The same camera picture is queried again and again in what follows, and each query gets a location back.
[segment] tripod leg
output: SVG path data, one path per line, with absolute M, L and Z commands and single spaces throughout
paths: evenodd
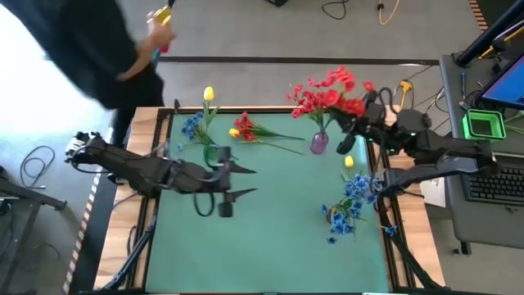
M 55 210 L 62 211 L 66 208 L 66 201 L 60 201 L 54 197 L 49 197 L 42 193 L 37 193 L 31 189 L 21 187 L 20 185 L 12 184 L 6 179 L 0 178 L 0 192 L 8 196 L 19 197 L 23 199 L 31 199 L 39 202 L 42 205 L 49 205 L 55 207 Z

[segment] concrete floor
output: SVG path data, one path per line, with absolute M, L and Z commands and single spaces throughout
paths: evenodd
M 320 6 L 326 1 L 290 0 L 277 9 L 262 0 L 179 1 L 174 25 L 178 40 L 171 55 L 178 56 L 267 56 L 267 57 L 365 57 L 432 58 L 464 49 L 479 33 L 467 0 L 403 0 L 387 26 L 377 23 L 375 3 L 348 3 L 343 21 L 331 20 Z M 145 34 L 145 15 L 165 1 L 122 2 L 129 30 L 137 39 Z M 63 162 L 63 150 L 76 131 L 105 132 L 111 114 L 85 98 L 43 59 L 43 52 L 23 26 L 0 7 L 0 39 L 14 40 L 0 48 L 0 163 L 18 181 L 24 156 L 39 144 L 52 146 L 56 160 L 41 179 L 46 193 L 68 200 L 70 211 L 59 214 L 42 209 L 32 244 L 50 243 L 60 252 L 38 254 L 38 269 L 20 273 L 16 287 L 37 288 L 40 294 L 61 290 L 80 216 L 88 198 L 92 176 L 72 170 Z M 284 104 L 289 84 L 321 77 L 335 66 L 178 64 L 162 63 L 158 71 L 165 80 L 165 102 L 178 98 L 183 105 L 200 103 L 205 86 L 213 85 L 221 105 Z M 348 66 L 358 79 L 395 87 L 421 70 L 421 66 Z M 412 79 L 416 102 L 441 87 L 438 67 Z M 425 110 L 427 104 L 418 109 Z M 434 125 L 447 118 L 432 110 Z M 439 133 L 449 131 L 443 125 Z M 440 262 L 447 284 L 458 290 L 520 294 L 524 283 L 524 251 L 473 245 L 473 256 L 452 256 L 458 246 L 448 220 L 431 218 Z

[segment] green mat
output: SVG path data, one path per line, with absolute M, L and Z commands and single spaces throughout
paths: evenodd
M 171 156 L 204 165 L 202 146 L 182 151 L 180 133 L 189 116 L 175 116 Z M 218 212 L 196 214 L 192 197 L 164 191 L 152 244 L 146 290 L 151 293 L 348 293 L 388 290 L 380 229 L 372 208 L 363 210 L 355 236 L 337 237 L 330 245 L 330 225 L 320 213 L 343 197 L 341 169 L 344 157 L 336 154 L 344 134 L 335 124 L 323 155 L 313 155 L 309 141 L 318 127 L 289 114 L 259 114 L 250 118 L 264 127 L 305 141 L 269 139 L 300 150 L 297 155 L 263 144 L 239 144 L 228 135 L 239 115 L 217 115 L 211 138 L 231 146 L 237 163 L 255 175 L 233 175 L 233 190 L 258 188 L 234 204 L 233 218 Z M 355 167 L 349 174 L 367 173 L 364 141 L 359 138 L 350 155 Z M 209 208 L 206 195 L 198 197 L 201 210 Z

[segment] person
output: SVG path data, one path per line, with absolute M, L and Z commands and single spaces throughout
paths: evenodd
M 164 82 L 153 52 L 176 35 L 168 24 L 148 21 L 136 44 L 115 0 L 0 0 L 79 89 L 106 109 L 116 109 L 111 143 L 124 146 L 137 107 L 163 107 Z

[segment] black keyboard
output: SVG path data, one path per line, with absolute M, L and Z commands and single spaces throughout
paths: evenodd
M 466 200 L 524 206 L 524 169 L 499 168 L 491 177 L 466 177 Z

